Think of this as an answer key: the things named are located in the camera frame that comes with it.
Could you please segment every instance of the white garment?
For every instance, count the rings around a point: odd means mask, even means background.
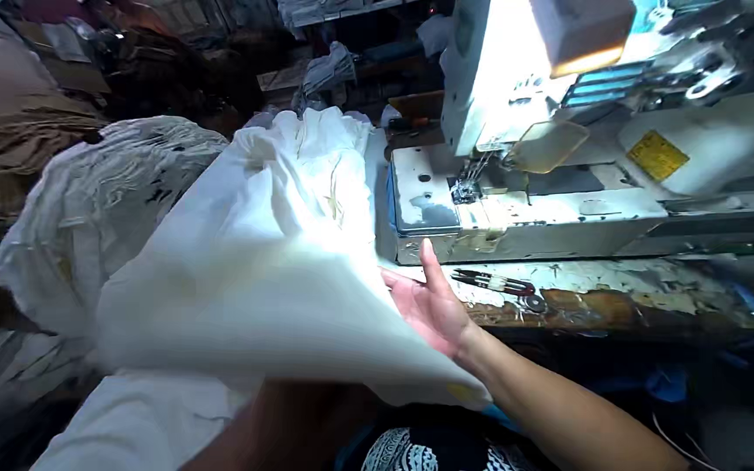
[[[0,244],[0,284],[40,327],[69,337],[89,333],[104,282],[227,145],[176,116],[101,135],[51,159]]]
[[[224,380],[362,382],[394,404],[486,405],[484,386],[426,344],[380,278],[369,131],[330,108],[235,133],[104,285],[102,358]]]
[[[167,471],[208,445],[250,399],[213,378],[104,378],[34,471]]]

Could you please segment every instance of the industrial sewing machine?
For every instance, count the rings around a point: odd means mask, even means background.
[[[754,253],[754,2],[460,1],[397,262]]]

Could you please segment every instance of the brown fabric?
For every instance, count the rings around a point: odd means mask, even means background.
[[[51,157],[106,124],[64,96],[25,96],[20,112],[0,116],[0,222],[19,214]]]

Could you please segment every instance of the hand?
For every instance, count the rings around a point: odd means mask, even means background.
[[[421,246],[421,263],[426,283],[381,268],[383,282],[391,289],[391,297],[403,319],[432,348],[455,359],[463,334],[476,324],[452,292],[429,239],[424,239]]]

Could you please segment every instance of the garment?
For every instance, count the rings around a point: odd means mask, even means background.
[[[213,378],[122,371],[100,382],[31,469],[177,469],[249,398]]]
[[[527,438],[491,417],[461,407],[423,404],[385,411],[367,434],[356,437],[340,452],[336,466],[337,471],[436,469],[535,471],[555,467]]]
[[[0,244],[0,284],[20,310],[72,337],[91,331],[104,282],[227,144],[178,116],[113,123],[99,138],[51,159]]]
[[[392,428],[384,432],[371,446],[363,462],[362,471],[435,471],[453,467],[469,471],[470,468],[456,466],[455,461],[450,457],[441,455],[439,458],[427,445],[417,444],[413,440],[415,432],[425,434],[425,431],[415,431],[408,427]],[[449,430],[440,432],[439,435],[442,437],[450,433]],[[475,457],[464,456],[468,460],[484,457],[484,467],[478,469],[486,471],[532,471],[535,469],[519,452],[518,447],[502,447],[491,443],[484,445],[474,450]]]
[[[359,382],[396,405],[485,407],[483,385],[403,320],[380,277],[370,130],[334,107],[235,133],[104,284],[106,364]]]

